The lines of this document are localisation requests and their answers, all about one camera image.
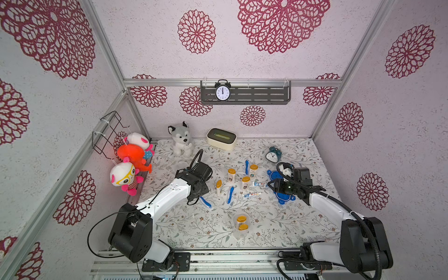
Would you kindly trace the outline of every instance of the black alarm clock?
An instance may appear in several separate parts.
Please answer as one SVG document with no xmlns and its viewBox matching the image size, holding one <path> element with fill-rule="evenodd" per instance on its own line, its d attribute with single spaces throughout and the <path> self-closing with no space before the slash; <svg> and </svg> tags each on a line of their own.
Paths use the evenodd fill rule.
<svg viewBox="0 0 448 280">
<path fill-rule="evenodd" d="M 215 95 L 219 101 L 227 101 L 230 98 L 230 88 L 232 86 L 225 79 L 220 79 L 215 83 Z"/>
</svg>

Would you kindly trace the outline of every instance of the clock face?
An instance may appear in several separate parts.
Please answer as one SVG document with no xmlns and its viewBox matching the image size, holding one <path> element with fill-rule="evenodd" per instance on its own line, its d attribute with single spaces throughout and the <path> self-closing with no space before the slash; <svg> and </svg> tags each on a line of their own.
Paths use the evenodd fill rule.
<svg viewBox="0 0 448 280">
<path fill-rule="evenodd" d="M 230 97 L 230 89 L 226 86 L 219 86 L 216 88 L 216 97 L 218 100 L 226 101 Z"/>
<path fill-rule="evenodd" d="M 267 158 L 267 160 L 272 161 L 274 163 L 278 161 L 277 154 L 274 152 L 267 153 L 266 158 Z"/>
</svg>

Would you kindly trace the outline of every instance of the stuffed dog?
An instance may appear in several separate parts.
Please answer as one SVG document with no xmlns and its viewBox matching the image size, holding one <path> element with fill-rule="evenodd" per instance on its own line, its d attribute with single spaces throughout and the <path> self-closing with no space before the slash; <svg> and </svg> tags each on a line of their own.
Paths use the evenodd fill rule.
<svg viewBox="0 0 448 280">
<path fill-rule="evenodd" d="M 184 157 L 190 157 L 193 153 L 193 140 L 190 135 L 190 130 L 185 122 L 179 125 L 168 127 L 168 132 L 171 134 L 174 143 L 172 145 L 172 152 L 175 156 L 180 156 L 184 150 Z"/>
</svg>

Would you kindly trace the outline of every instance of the orange fish plush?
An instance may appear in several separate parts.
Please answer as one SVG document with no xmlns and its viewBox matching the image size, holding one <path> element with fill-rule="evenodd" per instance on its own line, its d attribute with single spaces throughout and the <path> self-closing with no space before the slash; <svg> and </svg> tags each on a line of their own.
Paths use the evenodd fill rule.
<svg viewBox="0 0 448 280">
<path fill-rule="evenodd" d="M 116 151 L 118 157 L 122 160 L 129 158 L 129 162 L 132 163 L 140 171 L 152 172 L 151 164 L 146 166 L 146 159 L 144 159 L 145 151 L 137 145 L 127 144 L 121 145 Z"/>
</svg>

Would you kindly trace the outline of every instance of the red flower pattern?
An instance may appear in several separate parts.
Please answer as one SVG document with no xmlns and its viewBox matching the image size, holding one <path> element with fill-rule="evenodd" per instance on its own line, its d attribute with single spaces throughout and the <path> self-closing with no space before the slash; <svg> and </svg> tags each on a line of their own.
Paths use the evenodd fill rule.
<svg viewBox="0 0 448 280">
<path fill-rule="evenodd" d="M 338 74 L 326 73 L 318 76 L 316 79 L 339 79 Z M 303 92 L 303 100 L 305 103 L 311 106 L 320 106 L 327 103 L 328 99 L 334 91 L 334 87 L 331 86 L 309 86 L 305 88 Z"/>
<path fill-rule="evenodd" d="M 0 241 L 0 261 L 5 257 L 11 246 L 16 242 L 17 237 L 8 236 Z"/>
<path fill-rule="evenodd" d="M 93 67 L 95 41 L 78 1 L 0 0 L 0 19 L 44 70 L 78 79 Z"/>
<path fill-rule="evenodd" d="M 120 131 L 119 133 L 117 133 L 117 135 L 113 139 L 113 152 L 115 153 L 115 156 L 119 161 L 123 161 L 123 160 L 118 157 L 117 151 L 118 151 L 118 148 L 121 147 L 121 145 L 125 144 L 123 139 L 126 138 L 127 136 L 128 136 L 128 134 L 126 132 Z"/>
<path fill-rule="evenodd" d="M 215 26 L 204 12 L 190 10 L 177 25 L 182 45 L 192 53 L 207 52 L 215 42 Z"/>
<path fill-rule="evenodd" d="M 285 52 L 308 39 L 330 0 L 238 0 L 241 32 L 259 51 Z"/>
<path fill-rule="evenodd" d="M 36 280 L 39 277 L 40 268 L 43 264 L 42 254 L 43 250 L 40 248 L 40 242 L 36 242 L 33 250 L 26 256 L 25 262 L 17 271 L 17 280 Z"/>
<path fill-rule="evenodd" d="M 95 195 L 95 181 L 86 170 L 82 170 L 54 212 L 53 218 L 58 224 L 64 225 L 74 225 L 80 222 L 92 209 Z"/>
<path fill-rule="evenodd" d="M 392 44 L 386 57 L 386 72 L 393 78 L 406 77 L 423 66 L 434 48 L 434 31 L 419 25 L 406 30 Z"/>
<path fill-rule="evenodd" d="M 140 74 L 132 79 L 155 79 L 150 75 Z M 132 96 L 141 105 L 159 107 L 167 101 L 167 92 L 164 86 L 138 86 L 130 88 Z"/>
<path fill-rule="evenodd" d="M 366 173 L 359 178 L 358 197 L 370 210 L 381 210 L 389 201 L 389 189 L 381 177 Z"/>
<path fill-rule="evenodd" d="M 240 120 L 244 125 L 256 126 L 262 123 L 266 112 L 260 106 L 248 106 L 241 111 Z"/>
<path fill-rule="evenodd" d="M 182 109 L 192 116 L 204 116 L 213 108 L 213 105 L 202 104 L 200 89 L 197 86 L 186 88 L 179 97 L 179 103 Z"/>
<path fill-rule="evenodd" d="M 30 123 L 29 114 L 20 92 L 0 79 L 0 145 L 22 136 Z"/>
<path fill-rule="evenodd" d="M 350 102 L 342 106 L 336 117 L 336 132 L 339 138 L 344 141 L 355 139 L 361 132 L 362 121 L 361 106 Z"/>
</svg>

